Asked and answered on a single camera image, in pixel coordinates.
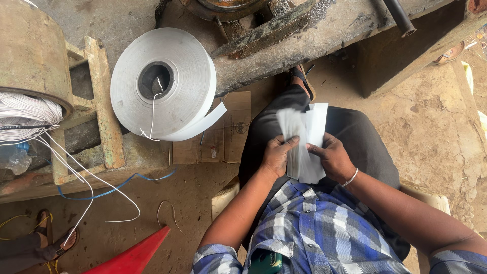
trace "dark pants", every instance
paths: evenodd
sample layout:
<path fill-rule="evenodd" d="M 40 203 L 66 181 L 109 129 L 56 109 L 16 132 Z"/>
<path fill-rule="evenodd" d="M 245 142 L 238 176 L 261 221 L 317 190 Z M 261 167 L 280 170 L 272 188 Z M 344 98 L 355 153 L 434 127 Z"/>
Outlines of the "dark pants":
<path fill-rule="evenodd" d="M 242 153 L 239 169 L 240 186 L 243 187 L 259 168 L 267 142 L 282 134 L 277 122 L 276 112 L 283 108 L 308 110 L 310 99 L 299 85 L 290 85 L 265 107 L 249 126 L 247 140 Z M 325 131 L 338 138 L 347 151 L 350 161 L 360 171 L 399 189 L 399 172 L 393 160 L 370 120 L 360 111 L 329 106 L 326 116 Z M 250 237 L 256 229 L 262 213 L 276 192 L 289 180 L 283 176 L 276 180 L 269 195 L 257 212 L 243 246 L 248 248 Z M 311 185 L 315 191 L 330 193 L 338 183 L 328 177 L 317 185 Z M 410 245 L 389 228 L 380 218 L 386 240 L 397 256 L 405 259 Z"/>
<path fill-rule="evenodd" d="M 53 246 L 40 248 L 40 236 L 32 233 L 16 240 L 0 241 L 0 273 L 14 274 L 56 255 Z"/>

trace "person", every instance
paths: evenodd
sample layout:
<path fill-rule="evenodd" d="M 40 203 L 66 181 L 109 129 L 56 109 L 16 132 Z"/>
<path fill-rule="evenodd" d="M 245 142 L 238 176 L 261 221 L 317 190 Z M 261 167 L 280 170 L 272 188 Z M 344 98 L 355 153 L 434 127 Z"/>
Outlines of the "person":
<path fill-rule="evenodd" d="M 429 257 L 431 274 L 487 273 L 487 241 L 398 190 L 398 170 L 360 111 L 330 106 L 323 147 L 307 144 L 327 175 L 317 185 L 285 175 L 299 138 L 283 139 L 276 112 L 305 111 L 315 97 L 302 67 L 291 71 L 291 84 L 249 126 L 242 189 L 206 231 L 191 273 L 410 273 L 409 243 Z"/>
<path fill-rule="evenodd" d="M 60 239 L 52 243 L 52 215 L 47 209 L 37 215 L 37 226 L 33 233 L 15 240 L 0 241 L 0 269 L 3 274 L 14 274 L 36 264 L 59 259 L 79 239 L 76 228 L 68 239 L 70 228 Z"/>

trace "yellow wire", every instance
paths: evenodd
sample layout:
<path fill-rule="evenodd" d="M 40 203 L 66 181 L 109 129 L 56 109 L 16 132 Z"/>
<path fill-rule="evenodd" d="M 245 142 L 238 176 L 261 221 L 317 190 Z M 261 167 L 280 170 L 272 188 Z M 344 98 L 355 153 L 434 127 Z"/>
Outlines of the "yellow wire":
<path fill-rule="evenodd" d="M 13 220 L 13 219 L 15 219 L 15 218 L 17 218 L 17 217 L 23 217 L 23 216 L 24 216 L 24 217 L 28 217 L 27 215 L 17 215 L 17 216 L 15 216 L 15 217 L 12 217 L 12 218 L 10 218 L 10 219 L 6 220 L 5 222 L 1 223 L 1 224 L 0 224 L 0 228 L 1 228 L 3 225 L 5 225 L 6 223 L 10 222 L 11 220 Z M 52 221 L 53 221 L 53 214 L 49 212 L 49 216 L 47 216 L 47 217 L 45 217 L 43 220 L 41 220 L 41 221 L 40 221 L 40 223 L 38 223 L 38 224 L 37 224 L 37 225 L 34 227 L 34 229 L 33 229 L 33 230 L 32 230 L 32 231 L 29 233 L 29 234 L 31 234 L 32 232 L 34 232 L 34 230 L 36 230 L 36 227 L 38 227 L 38 226 L 39 226 L 39 225 L 40 225 L 40 224 L 41 224 L 43 221 L 47 220 L 47 218 L 49 218 L 49 217 L 51 217 L 51 222 L 52 222 Z M 8 241 L 8 240 L 10 240 L 10 239 L 6 239 L 6 238 L 0 238 L 0 240 L 3 240 L 3 241 Z M 57 271 L 57 260 L 52 260 L 52 261 L 49 261 L 49 262 L 45 262 L 45 263 L 44 263 L 44 265 L 46 265 L 46 266 L 47 266 L 47 268 L 49 269 L 49 273 L 50 273 L 50 274 L 53 274 L 53 271 L 52 271 L 52 269 L 51 269 L 51 265 L 50 265 L 50 263 L 52 263 L 52 264 L 53 264 L 53 268 L 54 268 L 54 270 L 56 270 L 56 273 L 57 273 L 57 274 L 59 274 L 59 272 Z"/>
<path fill-rule="evenodd" d="M 52 221 L 53 221 L 53 214 L 49 212 L 49 216 L 51 217 L 51 222 L 52 222 Z M 33 229 L 31 232 L 29 232 L 29 234 L 31 234 L 32 232 L 34 232 L 34 230 L 36 230 L 36 227 L 38 227 L 38 226 L 39 226 L 39 225 L 40 225 L 40 224 L 41 224 L 43 221 L 47 220 L 47 218 L 49 218 L 49 216 L 45 217 L 45 218 L 44 218 L 42 221 L 40 221 L 40 223 L 38 223 L 38 224 L 37 224 L 37 225 L 34 227 L 34 229 Z M 1 223 L 1 224 L 0 224 L 0 228 L 1 228 L 3 225 L 5 225 L 6 223 L 10 222 L 11 220 L 13 220 L 13 219 L 15 219 L 15 218 L 17 218 L 17 217 L 28 217 L 28 216 L 27 216 L 27 215 L 17 215 L 17 216 L 15 216 L 15 217 L 12 217 L 12 218 L 10 218 L 10 219 L 6 220 L 5 222 Z M 1 240 L 1 241 L 8 241 L 8 240 L 11 240 L 11 239 L 7 239 L 7 238 L 0 238 L 0 240 Z"/>
<path fill-rule="evenodd" d="M 5 222 L 1 223 L 1 224 L 0 224 L 0 228 L 1 228 L 2 226 L 4 226 L 6 223 L 10 222 L 11 220 L 13 220 L 13 219 L 15 219 L 15 218 L 17 218 L 17 217 L 23 217 L 23 216 L 28 217 L 27 215 L 17 215 L 17 216 L 15 216 L 15 217 L 12 217 L 12 218 L 10 218 L 10 219 L 6 220 Z M 7 239 L 7 238 L 0 238 L 0 240 L 2 240 L 2 241 L 8 241 L 8 240 L 10 240 L 10 239 Z"/>

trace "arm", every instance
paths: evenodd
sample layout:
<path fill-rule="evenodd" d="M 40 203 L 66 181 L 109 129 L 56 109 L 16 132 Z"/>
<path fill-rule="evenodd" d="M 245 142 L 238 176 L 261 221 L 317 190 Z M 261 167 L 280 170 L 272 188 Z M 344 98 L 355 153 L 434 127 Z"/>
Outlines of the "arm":
<path fill-rule="evenodd" d="M 286 172 L 286 153 L 299 143 L 299 138 L 283 142 L 282 135 L 268 142 L 260 168 L 216 217 L 198 248 L 207 244 L 223 244 L 239 249 L 272 185 Z"/>
<path fill-rule="evenodd" d="M 345 184 L 356 168 L 340 140 L 325 133 L 323 143 L 325 148 L 308 144 L 308 151 L 321 158 L 331 179 Z M 487 241 L 463 223 L 363 172 L 359 171 L 345 188 L 429 257 L 440 251 L 455 249 L 487 256 Z"/>

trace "bangle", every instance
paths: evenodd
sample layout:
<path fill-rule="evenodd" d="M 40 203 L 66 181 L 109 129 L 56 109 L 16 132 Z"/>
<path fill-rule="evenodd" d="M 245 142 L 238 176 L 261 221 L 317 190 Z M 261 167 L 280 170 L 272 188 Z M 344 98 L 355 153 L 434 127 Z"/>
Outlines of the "bangle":
<path fill-rule="evenodd" d="M 357 168 L 357 170 L 355 170 L 355 174 L 352 176 L 352 178 L 350 180 L 348 180 L 345 184 L 343 184 L 343 187 L 345 187 L 346 185 L 348 185 L 355 178 L 355 176 L 357 175 L 357 173 L 358 173 L 358 168 Z"/>

